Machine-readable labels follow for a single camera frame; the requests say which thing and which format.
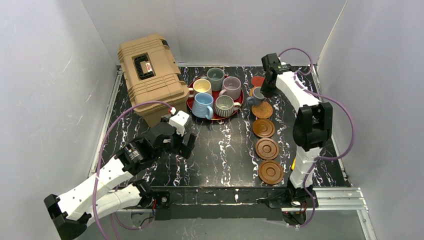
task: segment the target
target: tray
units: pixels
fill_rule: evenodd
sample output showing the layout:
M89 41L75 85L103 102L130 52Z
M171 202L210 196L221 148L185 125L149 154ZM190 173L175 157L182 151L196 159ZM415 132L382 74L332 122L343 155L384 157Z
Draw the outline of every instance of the tray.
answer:
M206 77L206 75L204 75L204 76L199 76L198 78L196 78L191 84L190 84L190 86L188 86L189 88L192 88L193 87L193 84L195 83L195 81L196 80L198 80L198 79L200 79L201 77ZM243 106L243 101L245 100L245 96L244 96L244 93L243 93L244 91L243 91L243 84L241 85L241 94L240 94L240 97L239 98L237 98L236 100L234 100L234 102L235 103L240 103L241 104L241 106ZM215 105L215 101L217 100L217 98L219 97L219 94L220 94L220 91L212 91L212 97L213 97L213 104ZM195 98L194 97L191 97L191 98L189 98L188 100L187 100L187 106L188 106L188 108L190 109L190 112L192 111L192 107L193 107L193 102L195 101ZM213 116L212 116L212 119L210 119L210 120L223 120L223 119L227 119L227 118L230 118L231 116L233 116L234 114L236 114L239 110L241 109L241 107L238 109L238 110L236 110L236 111L234 111L231 115L229 115L229 116L227 116L227 117L221 117L221 116L218 116L215 112L213 112Z

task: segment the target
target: pink mug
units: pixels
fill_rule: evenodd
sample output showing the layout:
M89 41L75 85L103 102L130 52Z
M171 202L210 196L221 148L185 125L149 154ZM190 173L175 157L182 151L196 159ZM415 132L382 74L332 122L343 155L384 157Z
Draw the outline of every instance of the pink mug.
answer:
M219 92L219 96L226 95L231 97L233 100L237 100L242 93L242 82L240 79L234 76L229 76L222 82L222 90Z

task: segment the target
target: label on toolbox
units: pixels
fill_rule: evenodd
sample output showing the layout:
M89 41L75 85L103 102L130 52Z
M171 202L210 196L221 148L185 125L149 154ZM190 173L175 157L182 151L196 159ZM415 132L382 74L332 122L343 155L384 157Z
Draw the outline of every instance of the label on toolbox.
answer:
M147 72L153 71L152 66L150 66L150 62L146 63L146 68L147 68Z

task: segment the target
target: mug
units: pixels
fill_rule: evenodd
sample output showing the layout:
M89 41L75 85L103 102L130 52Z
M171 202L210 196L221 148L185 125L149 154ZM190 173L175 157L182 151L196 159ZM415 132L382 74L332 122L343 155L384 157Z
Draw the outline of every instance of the mug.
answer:
M212 86L212 91L221 91L225 78L225 72L222 69L217 67L211 68L207 71L206 77Z
M242 106L239 102L234 102L230 96L219 96L215 101L215 113L223 118L231 116Z
M194 96L191 112L198 118L206 118L210 120L214 115L214 110L212 109L213 106L214 98L205 92L199 92L196 96Z
M255 87L253 89L252 96L246 99L249 105L259 106L266 99L266 97L261 93L261 87Z
M193 83L193 87L190 87L188 91L193 92L193 94L188 95L189 98L194 98L198 93L207 93L212 95L211 83L206 79L197 79Z
M222 82L222 90L219 95L230 96L233 100L236 100L240 97L241 92L242 83L240 82L240 79L234 76L229 76Z

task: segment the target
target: marble surface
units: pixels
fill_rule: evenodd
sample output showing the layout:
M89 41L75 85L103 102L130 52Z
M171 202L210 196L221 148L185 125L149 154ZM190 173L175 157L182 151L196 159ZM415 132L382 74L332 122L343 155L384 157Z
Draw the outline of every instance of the marble surface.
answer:
M205 75L210 67L181 67L184 80L190 84L199 76ZM253 87L250 83L253 76L263 76L261 67L223 67L226 74L237 77L242 82L245 96ZM299 75L305 86L316 91L311 75ZM277 187L287 185L290 166L296 155L296 144L292 137L296 112L284 94L268 99L273 107L270 120L276 131L271 137L280 149L275 159L284 169L284 178ZM125 80L122 78L118 94L114 102L111 124L123 111L131 107ZM154 165L141 172L136 179L144 178L151 186L180 187L265 187L258 176L258 166L263 161L255 153L255 143L259 140L252 132L252 123L256 117L245 104L238 114L227 120L210 121L192 116L188 126L197 136L195 148L189 159L173 154L164 155ZM103 153L105 160L118 151L133 138L148 130L142 117L134 112L128 114L107 138ZM329 141L323 148L324 156L335 156L333 143ZM338 161L320 160L313 173L313 184L319 187L350 187L344 180Z

